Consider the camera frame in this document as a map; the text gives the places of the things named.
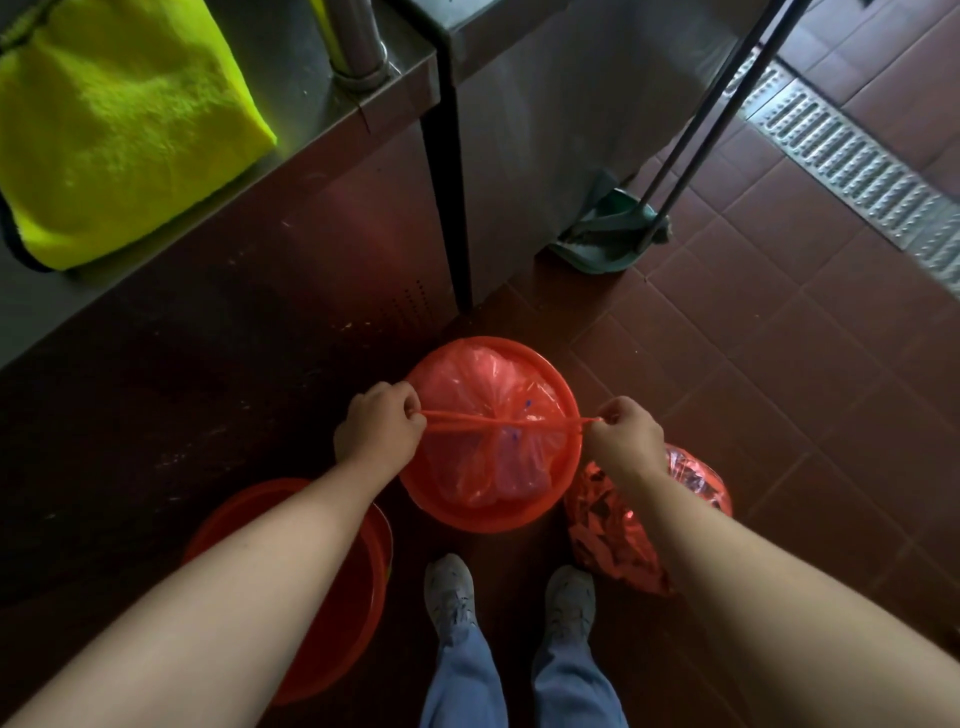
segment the gray sneaker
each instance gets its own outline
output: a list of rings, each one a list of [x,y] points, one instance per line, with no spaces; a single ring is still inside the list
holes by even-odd
[[[546,639],[586,642],[596,617],[593,577],[563,566],[546,585]]]
[[[455,553],[427,565],[423,601],[441,642],[447,640],[458,625],[476,626],[473,577],[464,560]]]

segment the drawstring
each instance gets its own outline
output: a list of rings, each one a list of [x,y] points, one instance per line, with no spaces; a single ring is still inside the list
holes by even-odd
[[[426,418],[427,432],[476,432],[494,427],[545,430],[577,429],[583,431],[584,425],[598,422],[601,419],[599,417],[555,417],[549,420],[507,420],[486,417],[485,415],[469,415],[465,412],[444,412],[434,409],[424,409],[420,413]]]

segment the right hand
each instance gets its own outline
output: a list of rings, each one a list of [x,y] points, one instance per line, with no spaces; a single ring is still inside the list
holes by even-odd
[[[584,432],[587,455],[613,482],[628,482],[631,474],[647,481],[667,472],[663,428],[629,397],[617,397],[597,413],[602,422]]]

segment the blue jeans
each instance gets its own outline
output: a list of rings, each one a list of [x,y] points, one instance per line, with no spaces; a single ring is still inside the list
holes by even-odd
[[[626,728],[610,681],[586,643],[544,642],[534,658],[541,728]],[[506,728],[500,676],[479,627],[463,625],[440,645],[420,728]]]

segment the dustpan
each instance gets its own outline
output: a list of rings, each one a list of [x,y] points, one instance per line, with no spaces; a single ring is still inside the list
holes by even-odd
[[[650,234],[656,218],[649,205],[617,187],[549,248],[581,273],[618,273],[651,245],[669,240],[669,218],[662,218]]]

